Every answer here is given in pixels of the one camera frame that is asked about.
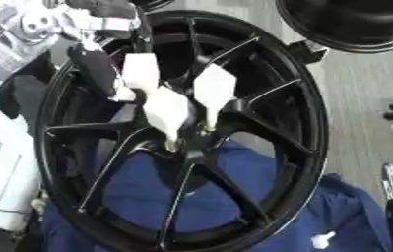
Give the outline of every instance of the wheel spoke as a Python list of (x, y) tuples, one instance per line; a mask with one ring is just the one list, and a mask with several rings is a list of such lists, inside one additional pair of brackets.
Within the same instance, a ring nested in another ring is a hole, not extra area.
[(263, 212), (263, 210), (254, 203), (252, 199), (246, 196), (246, 194), (235, 184), (234, 181), (232, 181), (221, 169), (217, 167), (215, 157), (211, 157), (211, 160), (206, 163), (206, 165), (203, 165), (201, 166), (201, 169), (198, 169), (198, 172), (199, 171), (208, 180), (224, 190), (232, 199), (234, 199), (241, 210), (241, 217), (243, 219), (248, 222), (255, 220), (268, 223), (270, 221), (265, 212)]
[(266, 123), (252, 111), (225, 112), (222, 116), (226, 120), (226, 124), (229, 122), (236, 124), (237, 131), (245, 131), (257, 135), (281, 147), (290, 158), (307, 158), (315, 154), (314, 151), (290, 138), (281, 130)]
[(202, 51), (201, 44), (198, 41), (198, 34), (195, 28), (196, 21), (193, 18), (187, 18), (186, 21), (188, 24), (188, 30), (190, 34), (191, 48), (193, 50), (194, 60), (196, 61), (199, 56), (204, 55), (204, 52)]
[(121, 132), (131, 132), (135, 125), (131, 122), (83, 123), (47, 127), (49, 136), (66, 138), (97, 137), (116, 140)]
[(168, 205), (168, 210), (156, 241), (156, 247), (162, 251), (166, 251), (170, 241), (169, 238), (175, 233), (178, 210), (185, 196), (187, 183), (193, 172), (193, 167), (194, 164), (185, 164), (177, 176), (176, 188), (173, 190), (171, 202)]
[(260, 103), (268, 98), (268, 96), (276, 94), (283, 89), (290, 87), (293, 84), (296, 84), (300, 81), (300, 79), (295, 79), (292, 81), (284, 82), (282, 84), (276, 85), (275, 87), (270, 87), (264, 89), (262, 91), (255, 92), (253, 94), (249, 94), (243, 98), (243, 100), (250, 106), (256, 105), (256, 103)]
[(80, 213), (93, 213), (98, 209), (101, 204), (101, 197), (105, 186), (123, 165), (124, 161), (128, 160), (133, 154), (138, 152), (140, 148), (139, 143), (148, 141), (148, 138), (150, 137), (149, 131), (152, 131), (152, 128), (143, 128), (131, 131), (127, 134), (125, 139), (116, 143), (109, 155), (109, 158), (99, 170), (97, 178), (82, 199), (78, 208)]
[(246, 55), (245, 49), (249, 49), (251, 44), (259, 39), (259, 36), (253, 35), (251, 38), (242, 41), (231, 48), (215, 53), (212, 56), (204, 56), (203, 54), (196, 55), (195, 61), (189, 70), (186, 87), (191, 87), (194, 79), (211, 64), (216, 63), (220, 66), (225, 66), (234, 58), (237, 58), (240, 55)]
[(255, 42), (259, 41), (259, 39), (259, 36), (253, 35), (251, 38), (242, 41), (231, 48), (222, 50), (212, 55), (210, 62), (207, 64), (207, 66), (213, 63), (217, 63), (220, 66), (225, 66), (234, 58), (237, 58), (240, 55), (246, 55), (247, 53), (250, 53), (252, 51), (250, 50), (250, 47), (255, 44)]

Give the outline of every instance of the robotic arm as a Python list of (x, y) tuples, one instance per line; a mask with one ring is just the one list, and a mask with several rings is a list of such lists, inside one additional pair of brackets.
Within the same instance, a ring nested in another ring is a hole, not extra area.
[[(49, 50), (61, 36), (81, 44), (75, 56), (83, 67), (88, 67), (91, 55), (112, 65), (111, 59), (95, 43), (97, 31), (111, 32), (119, 38), (135, 34), (148, 43), (148, 24), (143, 22), (142, 11), (133, 4), (111, 0), (93, 3), (97, 1), (72, 0), (69, 5), (49, 9), (37, 1), (0, 1), (0, 86)], [(116, 80), (119, 74), (113, 70)], [(123, 89), (119, 82), (102, 85), (110, 98), (116, 95), (116, 90)]]

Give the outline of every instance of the white machine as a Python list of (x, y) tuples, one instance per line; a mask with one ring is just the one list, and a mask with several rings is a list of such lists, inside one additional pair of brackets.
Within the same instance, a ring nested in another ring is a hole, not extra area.
[[(71, 8), (63, 2), (0, 0), (0, 87), (56, 44), (60, 36), (81, 43), (85, 53), (100, 53), (96, 31), (117, 31), (129, 37), (142, 23), (136, 7), (128, 1), (121, 1), (128, 17), (94, 16), (90, 10)], [(121, 82), (113, 84), (109, 88), (119, 90), (118, 99), (131, 95)], [(23, 231), (33, 207), (41, 207), (33, 138), (26, 131), (0, 111), (0, 229), (12, 232)]]

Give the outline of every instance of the gray floor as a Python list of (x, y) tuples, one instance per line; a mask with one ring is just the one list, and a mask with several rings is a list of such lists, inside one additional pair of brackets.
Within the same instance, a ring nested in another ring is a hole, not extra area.
[[(301, 39), (283, 23), (272, 0), (177, 0), (164, 9), (223, 13), (257, 25), (286, 43)], [(64, 51), (64, 46), (55, 49), (55, 61), (65, 59)], [(332, 51), (325, 61), (310, 69), (325, 96), (331, 118), (327, 171), (342, 174), (383, 202), (381, 165), (393, 159), (392, 129), (382, 119), (393, 98), (393, 52), (355, 55)], [(38, 102), (40, 97), (32, 94), (42, 90), (41, 86), (32, 86), (26, 79), (21, 79), (18, 86), (22, 87), (20, 100), (32, 97), (33, 103)], [(36, 114), (36, 108), (27, 106), (25, 113)], [(252, 145), (258, 143), (252, 138), (242, 140)]]

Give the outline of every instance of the white plastic block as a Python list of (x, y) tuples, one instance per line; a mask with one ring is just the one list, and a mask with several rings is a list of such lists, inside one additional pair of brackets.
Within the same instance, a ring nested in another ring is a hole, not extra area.
[(157, 56), (154, 53), (126, 54), (122, 80), (131, 89), (140, 89), (147, 94), (154, 91), (160, 82)]
[(207, 123), (216, 127), (219, 111), (232, 99), (237, 77), (222, 67), (211, 64), (194, 81), (194, 97), (207, 108)]
[(33, 138), (0, 112), (0, 229), (25, 228), (39, 188)]
[(144, 104), (149, 124), (164, 132), (170, 141), (176, 141), (177, 131), (188, 118), (188, 99), (167, 87), (161, 86), (147, 95)]

